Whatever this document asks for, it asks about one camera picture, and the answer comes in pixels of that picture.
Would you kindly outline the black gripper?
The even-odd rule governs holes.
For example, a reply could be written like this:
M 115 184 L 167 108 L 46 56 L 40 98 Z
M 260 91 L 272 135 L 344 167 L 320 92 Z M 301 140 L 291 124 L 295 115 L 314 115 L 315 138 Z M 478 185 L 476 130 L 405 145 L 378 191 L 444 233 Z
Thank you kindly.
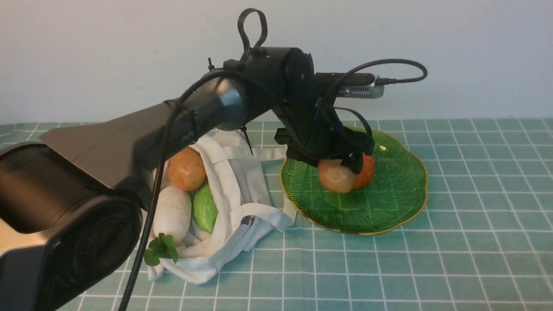
M 375 149 L 371 126 L 365 122 L 364 131 L 345 127 L 334 107 L 319 108 L 320 100 L 314 97 L 277 104 L 274 113 L 283 126 L 277 129 L 275 142 L 286 146 L 287 159 L 312 167 L 320 160 L 340 159 L 342 167 L 359 175 L 363 157 Z

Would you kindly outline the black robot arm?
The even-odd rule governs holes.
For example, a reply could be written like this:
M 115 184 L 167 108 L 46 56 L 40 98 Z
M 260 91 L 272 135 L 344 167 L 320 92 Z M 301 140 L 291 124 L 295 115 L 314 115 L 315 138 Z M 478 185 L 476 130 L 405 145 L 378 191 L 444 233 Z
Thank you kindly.
M 55 311 L 114 272 L 150 211 L 151 173 L 214 128 L 237 130 L 273 110 L 278 142 L 302 158 L 355 165 L 368 140 L 338 132 L 336 97 L 374 96 L 371 73 L 315 73 L 298 48 L 260 48 L 181 97 L 99 124 L 60 127 L 1 151 L 1 309 Z

